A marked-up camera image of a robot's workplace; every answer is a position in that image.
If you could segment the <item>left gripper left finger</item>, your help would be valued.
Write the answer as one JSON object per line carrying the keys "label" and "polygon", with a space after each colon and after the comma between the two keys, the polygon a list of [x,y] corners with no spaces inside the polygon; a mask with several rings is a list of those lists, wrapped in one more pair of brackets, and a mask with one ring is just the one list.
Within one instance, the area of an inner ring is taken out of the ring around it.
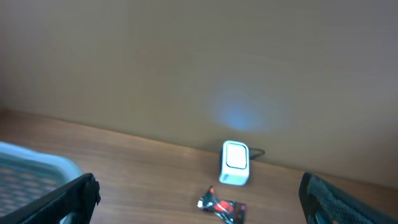
{"label": "left gripper left finger", "polygon": [[101,200],[100,185],[92,173],[86,173],[51,191],[26,206],[1,218],[1,223],[86,224]]}

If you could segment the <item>white barcode scanner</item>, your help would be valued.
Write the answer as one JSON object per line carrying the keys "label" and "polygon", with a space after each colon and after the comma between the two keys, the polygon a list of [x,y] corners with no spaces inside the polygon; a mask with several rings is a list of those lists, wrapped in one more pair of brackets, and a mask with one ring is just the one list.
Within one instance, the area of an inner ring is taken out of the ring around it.
{"label": "white barcode scanner", "polygon": [[243,186],[249,179],[249,149],[245,143],[225,141],[220,152],[220,176],[223,184]]}

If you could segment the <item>black red snack packet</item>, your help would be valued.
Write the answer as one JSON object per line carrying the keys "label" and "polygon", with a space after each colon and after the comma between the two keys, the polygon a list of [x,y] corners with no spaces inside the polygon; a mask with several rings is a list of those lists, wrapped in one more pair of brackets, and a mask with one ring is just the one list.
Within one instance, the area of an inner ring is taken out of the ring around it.
{"label": "black red snack packet", "polygon": [[247,210],[245,203],[218,198],[212,185],[198,200],[197,207],[205,212],[214,213],[226,224],[244,224]]}

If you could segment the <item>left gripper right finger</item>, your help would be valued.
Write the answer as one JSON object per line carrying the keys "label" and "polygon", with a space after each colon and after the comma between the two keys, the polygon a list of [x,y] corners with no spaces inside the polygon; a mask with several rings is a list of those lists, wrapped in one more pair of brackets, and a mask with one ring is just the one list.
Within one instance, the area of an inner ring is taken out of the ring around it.
{"label": "left gripper right finger", "polygon": [[308,224],[397,224],[313,173],[303,174],[298,196]]}

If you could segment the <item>grey plastic mesh basket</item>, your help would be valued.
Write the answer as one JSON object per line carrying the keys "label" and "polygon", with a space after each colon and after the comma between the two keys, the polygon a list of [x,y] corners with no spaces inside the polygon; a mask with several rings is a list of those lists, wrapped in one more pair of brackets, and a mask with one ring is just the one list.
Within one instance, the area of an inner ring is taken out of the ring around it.
{"label": "grey plastic mesh basket", "polygon": [[81,176],[71,160],[1,143],[1,216],[41,198]]}

